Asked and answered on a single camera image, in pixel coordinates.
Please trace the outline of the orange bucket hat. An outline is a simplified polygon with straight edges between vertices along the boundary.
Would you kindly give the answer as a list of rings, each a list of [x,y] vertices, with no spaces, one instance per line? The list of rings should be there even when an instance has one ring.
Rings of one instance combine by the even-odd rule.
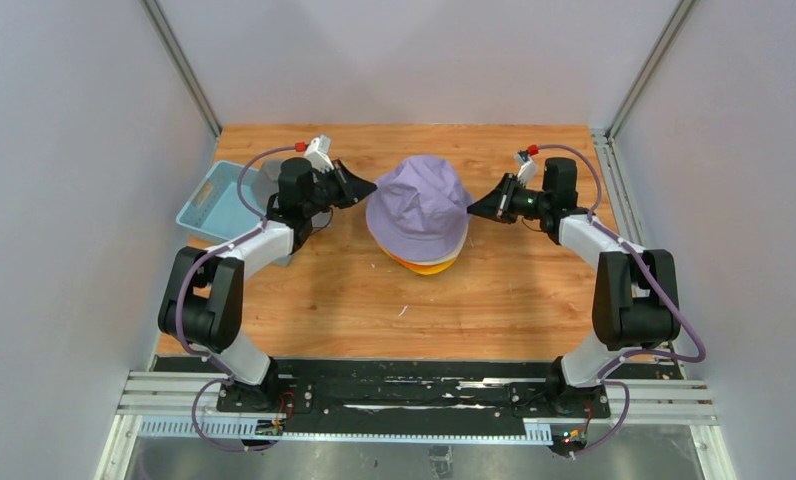
[[[388,251],[387,249],[383,248],[382,246],[380,246],[380,249],[382,250],[382,252],[387,257],[389,257],[390,259],[392,259],[393,261],[395,261],[399,265],[401,265],[401,266],[403,266],[403,267],[405,267],[405,268],[407,268],[407,269],[409,269],[409,270],[411,270],[413,272],[416,272],[416,273],[432,271],[432,270],[435,270],[438,267],[438,263],[437,262],[434,262],[434,263],[416,263],[416,262],[411,262],[411,261],[402,259],[402,258],[394,255],[392,252]]]

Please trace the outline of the lavender hat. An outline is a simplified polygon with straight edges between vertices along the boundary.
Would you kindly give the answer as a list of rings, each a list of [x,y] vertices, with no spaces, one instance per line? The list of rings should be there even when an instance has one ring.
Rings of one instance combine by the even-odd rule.
[[[376,181],[365,220],[378,245],[407,260],[433,260],[451,252],[469,226],[473,203],[447,160],[413,155]]]

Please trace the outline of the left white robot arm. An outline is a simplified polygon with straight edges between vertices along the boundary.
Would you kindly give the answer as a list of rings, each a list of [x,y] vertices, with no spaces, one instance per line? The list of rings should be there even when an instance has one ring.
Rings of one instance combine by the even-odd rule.
[[[276,360],[242,330],[246,281],[296,253],[314,217],[355,206],[377,189],[340,161],[320,172],[302,157],[283,161],[275,183],[257,226],[209,249],[177,252],[158,313],[159,330],[242,387],[242,400],[257,413],[272,411],[281,389]]]

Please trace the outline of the yellow bucket hat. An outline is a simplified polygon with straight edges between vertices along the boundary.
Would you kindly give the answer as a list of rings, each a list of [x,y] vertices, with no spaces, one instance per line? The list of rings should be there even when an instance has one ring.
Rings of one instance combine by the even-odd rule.
[[[407,270],[422,276],[430,276],[442,273],[455,263],[456,259],[447,260],[441,263],[422,265],[396,259],[396,262]]]

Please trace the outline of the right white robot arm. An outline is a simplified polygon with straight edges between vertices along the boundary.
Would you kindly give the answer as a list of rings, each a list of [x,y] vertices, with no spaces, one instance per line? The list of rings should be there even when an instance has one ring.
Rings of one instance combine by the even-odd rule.
[[[603,380],[622,362],[658,356],[662,344],[678,337],[675,264],[666,250],[642,249],[614,237],[579,206],[574,160],[546,160],[542,186],[532,190],[523,175],[536,168],[533,161],[524,161],[520,174],[503,175],[467,211],[503,224],[536,220],[541,232],[595,271],[592,331],[575,350],[554,360],[540,393],[554,415],[569,417],[599,399]]]

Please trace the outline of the beige hat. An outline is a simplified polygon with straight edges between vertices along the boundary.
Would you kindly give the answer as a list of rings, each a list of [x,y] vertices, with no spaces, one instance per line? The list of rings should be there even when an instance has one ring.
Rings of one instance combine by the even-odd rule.
[[[468,235],[468,230],[465,230],[464,233],[462,234],[461,239],[457,243],[456,247],[451,252],[449,252],[444,256],[435,258],[433,260],[408,260],[408,261],[416,263],[434,263],[434,262],[441,263],[447,260],[451,260],[453,258],[456,259],[464,247],[465,241],[467,240],[467,235]]]

